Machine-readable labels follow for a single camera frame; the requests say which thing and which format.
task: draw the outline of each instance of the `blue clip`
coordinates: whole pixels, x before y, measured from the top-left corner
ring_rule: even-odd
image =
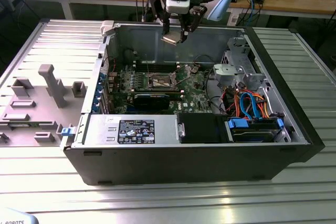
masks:
[[[99,73],[99,78],[104,80],[106,78],[106,74],[104,73]]]
[[[63,128],[61,131],[62,136],[74,136],[76,133],[77,127]]]
[[[281,129],[285,126],[284,123],[283,123],[283,120],[282,120],[282,119],[278,118],[278,119],[277,119],[277,122],[278,122],[279,127],[280,127]]]
[[[93,112],[96,112],[96,113],[97,113],[98,110],[99,110],[99,107],[93,105],[93,106],[91,107],[91,110],[92,110]]]
[[[101,97],[101,92],[99,90],[96,90],[94,94],[96,97]]]
[[[246,119],[230,119],[229,122],[229,128],[248,128],[248,123]]]
[[[102,91],[102,89],[103,89],[103,86],[102,86],[102,85],[97,85],[97,86],[96,86],[96,90],[98,90],[98,91]]]
[[[93,98],[93,103],[98,104],[98,103],[99,103],[98,98],[99,98],[99,97],[94,97],[94,98]]]

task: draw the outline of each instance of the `metal bracket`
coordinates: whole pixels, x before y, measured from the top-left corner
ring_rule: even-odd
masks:
[[[112,31],[114,29],[114,21],[113,20],[104,20],[100,26],[100,32],[101,36],[107,36],[112,34]]]

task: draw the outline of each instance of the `table leg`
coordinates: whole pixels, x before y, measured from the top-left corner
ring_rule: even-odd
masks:
[[[238,17],[239,14],[241,13],[243,9],[241,8],[233,8],[231,10],[230,16],[229,16],[229,20],[227,22],[228,26],[236,26],[237,22],[238,22]]]
[[[69,1],[64,0],[61,2],[61,5],[62,5],[65,19],[74,19]]]
[[[103,5],[103,13],[104,13],[104,19],[109,19],[109,13],[107,11],[107,5]]]

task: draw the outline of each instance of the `side panel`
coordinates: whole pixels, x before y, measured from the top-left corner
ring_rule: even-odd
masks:
[[[65,154],[88,185],[134,185],[272,179],[308,148],[73,148]]]
[[[288,87],[278,68],[274,64],[273,60],[268,54],[268,51],[262,45],[255,31],[252,28],[247,27],[246,32],[248,39],[250,40],[250,46],[253,53],[260,61],[262,67],[264,67],[267,71],[265,72],[266,76],[279,91],[279,95],[286,104],[300,131],[303,133],[304,138],[309,143],[311,143],[311,149],[309,149],[309,152],[301,159],[296,160],[296,162],[306,162],[308,159],[319,153],[324,148],[324,144],[304,113],[301,105]]]

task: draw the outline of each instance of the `black plastic cover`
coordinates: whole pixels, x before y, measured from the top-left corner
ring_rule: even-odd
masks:
[[[185,144],[214,144],[228,143],[225,127],[227,117],[212,113],[179,113],[177,121],[184,125],[185,137],[181,143]]]

